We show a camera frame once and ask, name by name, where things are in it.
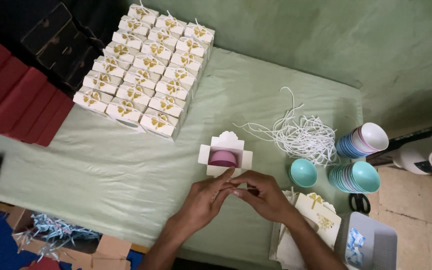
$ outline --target green tablecloth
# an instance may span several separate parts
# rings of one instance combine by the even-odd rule
[[[291,109],[290,93],[278,92],[283,86],[304,103],[299,114],[319,116],[338,129],[337,137],[363,122],[359,90],[215,48],[176,143],[134,134],[75,106],[47,148],[0,136],[0,201],[150,246],[190,184],[206,178],[197,159],[212,136],[234,131],[253,151],[254,170],[273,175],[282,188],[292,185],[286,174],[292,159],[232,124],[271,127]],[[329,185],[326,170],[318,168],[314,187],[295,190],[315,191],[338,212],[348,211],[347,194]],[[181,255],[240,269],[278,268],[268,259],[271,230],[271,222],[231,195]]]

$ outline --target pile of white string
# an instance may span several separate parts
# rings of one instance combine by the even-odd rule
[[[304,158],[324,167],[339,164],[339,156],[335,147],[335,130],[323,124],[319,117],[313,115],[310,117],[302,116],[299,119],[299,124],[297,124],[294,121],[296,118],[295,111],[303,107],[304,104],[295,107],[291,89],[285,86],[279,89],[279,92],[282,89],[291,92],[293,108],[288,110],[283,118],[274,122],[273,129],[253,122],[242,126],[235,123],[233,125],[243,128],[244,131],[261,140],[274,142],[290,158]]]

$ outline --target black scissors handle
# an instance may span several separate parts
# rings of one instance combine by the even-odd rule
[[[360,212],[363,214],[369,214],[369,212],[371,212],[371,204],[369,204],[368,197],[361,193],[349,194],[349,207],[351,207],[352,211]]]

